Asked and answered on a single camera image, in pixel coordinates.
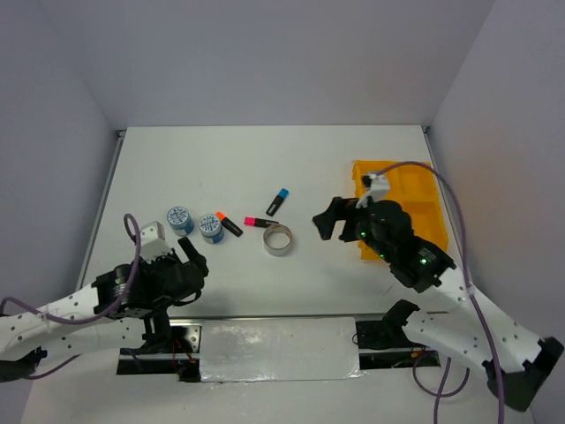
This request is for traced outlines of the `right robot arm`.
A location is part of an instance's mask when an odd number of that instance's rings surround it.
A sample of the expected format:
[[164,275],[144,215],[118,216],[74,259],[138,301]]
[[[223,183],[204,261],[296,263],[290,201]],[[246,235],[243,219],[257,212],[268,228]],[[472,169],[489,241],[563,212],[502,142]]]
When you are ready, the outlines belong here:
[[449,329],[406,299],[398,300],[374,329],[357,333],[358,345],[372,348],[413,343],[426,345],[486,380],[505,406],[526,411],[564,353],[554,337],[541,337],[518,324],[480,290],[466,285],[463,271],[434,243],[417,236],[411,218],[395,201],[335,197],[313,217],[320,237],[329,240],[335,224],[344,223],[339,239],[362,241],[389,265],[395,279],[417,293],[432,294],[441,310],[469,329]]

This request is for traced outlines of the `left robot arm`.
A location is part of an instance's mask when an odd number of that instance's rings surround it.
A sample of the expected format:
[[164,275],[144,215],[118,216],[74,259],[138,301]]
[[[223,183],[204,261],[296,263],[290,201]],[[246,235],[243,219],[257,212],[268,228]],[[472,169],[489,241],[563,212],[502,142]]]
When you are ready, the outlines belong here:
[[178,241],[187,259],[169,250],[151,261],[135,255],[93,283],[40,308],[1,315],[1,380],[33,380],[37,367],[106,349],[153,354],[175,341],[170,307],[196,301],[208,275],[207,260],[188,238]]

